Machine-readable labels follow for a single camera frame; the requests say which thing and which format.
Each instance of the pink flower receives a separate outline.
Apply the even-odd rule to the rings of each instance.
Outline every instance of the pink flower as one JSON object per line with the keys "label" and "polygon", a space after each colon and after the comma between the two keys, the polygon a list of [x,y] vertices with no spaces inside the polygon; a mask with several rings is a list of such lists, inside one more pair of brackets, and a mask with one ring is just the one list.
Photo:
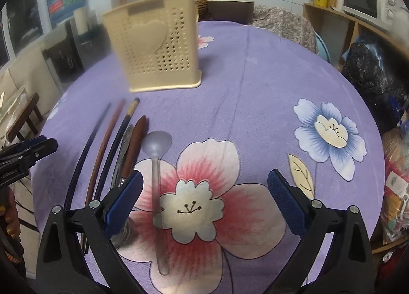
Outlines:
{"label": "pink flower", "polygon": [[151,160],[135,166],[144,189],[130,214],[138,233],[119,254],[152,262],[153,285],[164,294],[208,294],[222,278],[222,249],[242,259],[261,257],[282,239],[284,219],[266,186],[235,185],[240,161],[230,141],[208,139],[183,150],[174,168],[160,161],[162,225],[170,274],[157,267],[151,203]]}
{"label": "pink flower", "polygon": [[203,38],[201,38],[200,35],[199,35],[199,39],[198,39],[199,49],[207,47],[208,42],[212,42],[212,41],[214,41],[213,37],[203,37]]}

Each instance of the red label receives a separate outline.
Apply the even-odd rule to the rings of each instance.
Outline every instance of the red label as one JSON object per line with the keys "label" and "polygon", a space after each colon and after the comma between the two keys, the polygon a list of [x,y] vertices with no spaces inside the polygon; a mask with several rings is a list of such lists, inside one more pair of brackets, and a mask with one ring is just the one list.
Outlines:
{"label": "red label", "polygon": [[58,0],[57,2],[50,5],[50,14],[56,13],[64,6],[63,0]]}

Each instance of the microwave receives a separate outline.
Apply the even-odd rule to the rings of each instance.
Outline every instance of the microwave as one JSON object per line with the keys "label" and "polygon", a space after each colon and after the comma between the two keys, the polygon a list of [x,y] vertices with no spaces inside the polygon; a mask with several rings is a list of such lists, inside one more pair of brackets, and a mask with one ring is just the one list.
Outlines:
{"label": "microwave", "polygon": [[397,0],[344,0],[342,10],[347,14],[389,31],[399,9]]}

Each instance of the microwave knob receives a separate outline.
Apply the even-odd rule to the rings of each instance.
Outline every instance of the microwave knob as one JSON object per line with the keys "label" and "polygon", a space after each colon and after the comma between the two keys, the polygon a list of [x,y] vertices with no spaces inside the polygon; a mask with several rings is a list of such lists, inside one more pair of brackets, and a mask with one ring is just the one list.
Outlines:
{"label": "microwave knob", "polygon": [[389,5],[394,6],[395,5],[395,0],[388,0]]}
{"label": "microwave knob", "polygon": [[387,17],[388,17],[389,19],[393,19],[393,11],[392,11],[392,10],[388,10],[388,12],[387,12]]}

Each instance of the flower print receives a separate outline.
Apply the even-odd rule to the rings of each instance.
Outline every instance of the flower print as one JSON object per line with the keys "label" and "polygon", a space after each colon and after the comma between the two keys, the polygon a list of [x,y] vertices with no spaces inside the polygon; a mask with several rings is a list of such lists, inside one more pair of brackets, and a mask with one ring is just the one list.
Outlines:
{"label": "flower print", "polygon": [[212,42],[212,41],[214,41],[213,37],[203,37],[203,38],[201,38],[200,35],[199,35],[199,39],[198,39],[199,49],[207,47],[208,42]]}
{"label": "flower print", "polygon": [[367,155],[365,141],[359,136],[354,122],[332,103],[322,103],[318,108],[306,99],[300,99],[294,112],[302,124],[295,130],[302,150],[319,163],[328,158],[337,173],[351,181],[355,173],[354,160],[362,162]]}
{"label": "flower print", "polygon": [[192,143],[176,168],[160,161],[162,228],[170,273],[159,273],[151,204],[151,160],[135,166],[144,189],[130,219],[137,236],[118,252],[126,259],[151,262],[150,276],[164,294],[208,294],[222,278],[222,251],[254,259],[282,239],[285,221],[266,186],[235,184],[240,161],[230,141]]}
{"label": "flower print", "polygon": [[67,95],[68,95],[68,91],[66,91],[62,95],[61,99],[55,104],[54,108],[51,110],[50,114],[47,117],[47,121],[52,119],[58,113],[58,106],[61,105],[63,102],[65,102]]}

